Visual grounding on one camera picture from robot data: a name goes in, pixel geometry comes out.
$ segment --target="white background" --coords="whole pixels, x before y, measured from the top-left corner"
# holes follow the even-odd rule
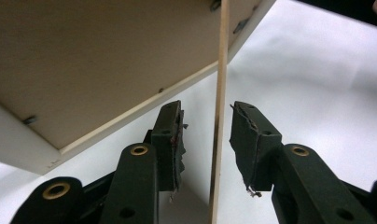
[[[255,105],[283,143],[313,148],[340,178],[365,190],[377,179],[377,28],[279,0],[228,69],[218,223],[276,223],[269,193],[251,198],[230,147],[229,104]],[[176,95],[185,109],[184,188],[161,223],[206,223],[216,74]],[[8,223],[38,185],[73,176],[87,185],[114,171],[126,146],[142,142],[160,107],[41,176],[0,163],[0,223]]]

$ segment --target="wooden frame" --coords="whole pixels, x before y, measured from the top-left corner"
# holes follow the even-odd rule
[[[234,38],[233,42],[230,42],[229,61],[265,16],[273,2],[274,0],[263,0],[257,5],[246,27]],[[245,18],[235,17],[231,23],[235,26],[237,21],[241,19]],[[145,101],[140,100],[136,102],[134,107],[120,113],[110,121],[98,126],[98,128],[93,129],[63,147],[55,147],[53,144],[50,144],[48,140],[39,136],[27,125],[22,124],[20,116],[13,115],[10,109],[5,107],[5,103],[0,102],[0,161],[33,173],[45,174],[132,120],[142,116],[170,97],[178,94],[204,77],[213,74],[217,68],[216,56],[217,55],[215,55],[214,62],[207,64],[197,72],[165,88],[163,92],[155,92],[152,96],[145,99]]]

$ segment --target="brown panel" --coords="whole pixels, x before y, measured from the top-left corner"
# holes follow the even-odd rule
[[[231,32],[257,1],[234,2]],[[216,61],[210,4],[0,1],[0,104],[65,147]]]

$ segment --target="black object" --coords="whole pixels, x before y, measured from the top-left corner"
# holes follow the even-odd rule
[[[377,182],[371,193],[337,178],[309,147],[282,135],[252,105],[235,102],[230,143],[246,189],[272,191],[280,223],[377,223]]]
[[[11,223],[158,223],[159,191],[177,191],[184,170],[180,101],[164,105],[144,143],[125,147],[116,172],[82,188],[57,177],[38,186]]]
[[[375,0],[298,0],[315,7],[377,26],[377,13],[372,9]]]

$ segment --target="thin wooden stick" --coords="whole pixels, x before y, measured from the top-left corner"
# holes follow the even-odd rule
[[[220,164],[223,142],[224,105],[226,95],[227,58],[229,47],[229,21],[230,0],[222,0],[216,87],[215,131],[212,155],[211,188],[209,196],[209,224],[216,224],[217,222]]]

